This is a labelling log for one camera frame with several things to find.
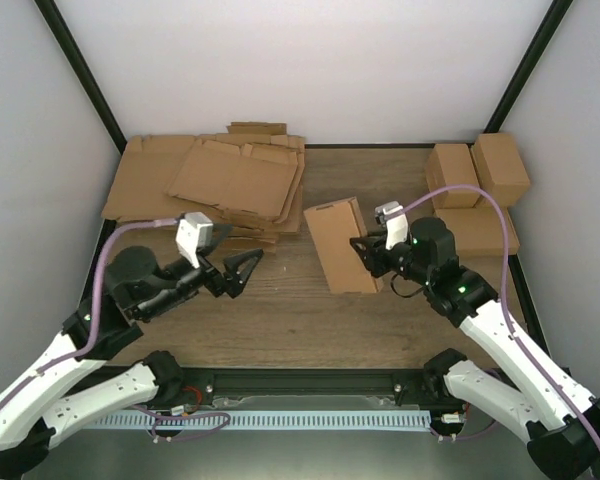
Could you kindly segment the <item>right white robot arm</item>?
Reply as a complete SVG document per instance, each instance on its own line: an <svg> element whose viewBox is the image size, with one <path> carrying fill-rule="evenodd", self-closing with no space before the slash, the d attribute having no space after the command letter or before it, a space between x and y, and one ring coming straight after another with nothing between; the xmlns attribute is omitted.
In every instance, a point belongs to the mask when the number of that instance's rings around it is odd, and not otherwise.
<svg viewBox="0 0 600 480"><path fill-rule="evenodd" d="M478 344L508 377L502 382L448 349L425 366L424 389L438 403L477 406L518 437L550 479L600 478L600 397L557 365L511 317L503 296L462 265L445 223L391 219L380 235L349 241L375 278L413 281L431 308Z"/></svg>

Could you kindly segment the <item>right black frame post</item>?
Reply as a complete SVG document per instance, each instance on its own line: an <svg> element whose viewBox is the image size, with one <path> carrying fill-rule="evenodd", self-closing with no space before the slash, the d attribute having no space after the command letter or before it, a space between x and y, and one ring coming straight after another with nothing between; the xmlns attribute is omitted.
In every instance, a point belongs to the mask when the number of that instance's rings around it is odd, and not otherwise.
<svg viewBox="0 0 600 480"><path fill-rule="evenodd" d="M573 0L553 0L550 3L483 130L485 134L498 133L501 130L573 3Z"/></svg>

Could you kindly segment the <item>brown cardboard box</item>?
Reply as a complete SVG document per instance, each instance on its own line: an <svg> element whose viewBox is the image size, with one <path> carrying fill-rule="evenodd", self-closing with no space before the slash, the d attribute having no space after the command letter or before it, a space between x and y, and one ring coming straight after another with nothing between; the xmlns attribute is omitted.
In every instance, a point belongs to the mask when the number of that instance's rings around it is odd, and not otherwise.
<svg viewBox="0 0 600 480"><path fill-rule="evenodd" d="M350 244L367 235L356 197L310 207L304 217L332 294L382 290L383 281L371 276Z"/></svg>

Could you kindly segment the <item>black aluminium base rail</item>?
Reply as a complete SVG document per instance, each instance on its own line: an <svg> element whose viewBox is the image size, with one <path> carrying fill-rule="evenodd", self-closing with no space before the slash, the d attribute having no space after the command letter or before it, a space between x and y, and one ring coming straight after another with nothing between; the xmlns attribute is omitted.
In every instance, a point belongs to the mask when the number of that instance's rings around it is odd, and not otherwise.
<svg viewBox="0 0 600 480"><path fill-rule="evenodd" d="M169 397L151 405L171 406L179 401L200 400L209 405L219 398L252 396L380 396L398 405L449 402L435 391L422 369L281 369L191 368L183 369L182 385Z"/></svg>

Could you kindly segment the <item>black frame post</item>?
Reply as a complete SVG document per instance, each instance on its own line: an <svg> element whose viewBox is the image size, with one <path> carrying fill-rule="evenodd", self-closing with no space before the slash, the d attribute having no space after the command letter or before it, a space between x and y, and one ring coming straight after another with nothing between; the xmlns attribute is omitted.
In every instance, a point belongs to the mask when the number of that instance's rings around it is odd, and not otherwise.
<svg viewBox="0 0 600 480"><path fill-rule="evenodd" d="M573 0L553 0L550 3L483 130L485 134L498 133L501 130L573 3Z"/></svg>
<svg viewBox="0 0 600 480"><path fill-rule="evenodd" d="M64 54L110 139L119 153L122 154L127 144L126 137L58 5L53 0L34 0L34 4Z"/></svg>

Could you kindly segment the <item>folded cardboard box back left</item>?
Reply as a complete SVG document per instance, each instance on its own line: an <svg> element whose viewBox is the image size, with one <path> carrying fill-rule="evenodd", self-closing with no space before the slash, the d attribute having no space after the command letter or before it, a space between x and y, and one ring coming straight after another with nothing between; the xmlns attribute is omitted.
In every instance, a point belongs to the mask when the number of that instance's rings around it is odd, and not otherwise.
<svg viewBox="0 0 600 480"><path fill-rule="evenodd" d="M466 184L479 186L469 147L466 144L436 144L425 163L425 178L430 191L445 186ZM467 189L442 192L432 198L439 209L469 209L480 194Z"/></svg>

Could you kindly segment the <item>folded cardboard box front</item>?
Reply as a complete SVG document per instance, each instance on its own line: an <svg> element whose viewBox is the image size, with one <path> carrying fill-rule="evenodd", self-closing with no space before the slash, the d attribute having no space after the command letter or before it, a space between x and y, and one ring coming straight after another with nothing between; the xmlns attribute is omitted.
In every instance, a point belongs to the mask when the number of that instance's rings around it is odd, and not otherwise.
<svg viewBox="0 0 600 480"><path fill-rule="evenodd" d="M493 209L440 209L434 215L444 221L455 238L460 257L501 257L502 227Z"/></svg>

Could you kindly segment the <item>stack of flat cardboard sheets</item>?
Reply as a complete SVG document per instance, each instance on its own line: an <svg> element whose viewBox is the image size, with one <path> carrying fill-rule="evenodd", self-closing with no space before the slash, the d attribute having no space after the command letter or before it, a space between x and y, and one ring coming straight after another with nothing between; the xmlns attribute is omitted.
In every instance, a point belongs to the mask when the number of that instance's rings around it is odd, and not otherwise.
<svg viewBox="0 0 600 480"><path fill-rule="evenodd" d="M224 132L134 136L126 144L102 216L118 223L200 211L233 225L238 242L274 248L299 232L302 136L283 123L233 122Z"/></svg>

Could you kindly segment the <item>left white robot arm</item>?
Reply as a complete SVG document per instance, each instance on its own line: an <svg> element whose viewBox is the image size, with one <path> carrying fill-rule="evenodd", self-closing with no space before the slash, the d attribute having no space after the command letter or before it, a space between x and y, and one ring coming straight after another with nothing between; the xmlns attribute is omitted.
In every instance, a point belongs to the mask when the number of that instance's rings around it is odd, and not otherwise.
<svg viewBox="0 0 600 480"><path fill-rule="evenodd" d="M172 227L179 257L159 265L153 251L110 251L131 230ZM193 299L200 290L236 298L264 253L247 250L215 267L209 255L228 236L198 214L129 223L100 250L92 293L67 318L40 357L0 394L0 479L16 479L60 443L111 412L137 404L171 404L184 392L184 372L167 351L154 351L127 370L79 392L72 389L139 339L149 322Z"/></svg>

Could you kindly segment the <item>left black frame post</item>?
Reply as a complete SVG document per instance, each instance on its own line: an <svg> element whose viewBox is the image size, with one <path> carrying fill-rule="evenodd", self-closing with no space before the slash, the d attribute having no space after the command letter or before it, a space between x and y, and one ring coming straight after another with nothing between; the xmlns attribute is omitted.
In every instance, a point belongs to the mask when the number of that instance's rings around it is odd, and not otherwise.
<svg viewBox="0 0 600 480"><path fill-rule="evenodd" d="M122 154L127 144L126 137L58 5L53 0L34 0L34 4L64 54L110 139L119 153Z"/></svg>

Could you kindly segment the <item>folded cardboard box back right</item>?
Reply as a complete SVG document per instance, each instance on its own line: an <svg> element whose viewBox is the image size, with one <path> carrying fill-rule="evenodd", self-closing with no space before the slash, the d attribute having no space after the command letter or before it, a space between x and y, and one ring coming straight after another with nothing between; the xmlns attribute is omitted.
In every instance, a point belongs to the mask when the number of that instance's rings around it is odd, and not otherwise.
<svg viewBox="0 0 600 480"><path fill-rule="evenodd" d="M480 134L471 148L481 188L501 207L513 207L531 187L531 180L509 133Z"/></svg>

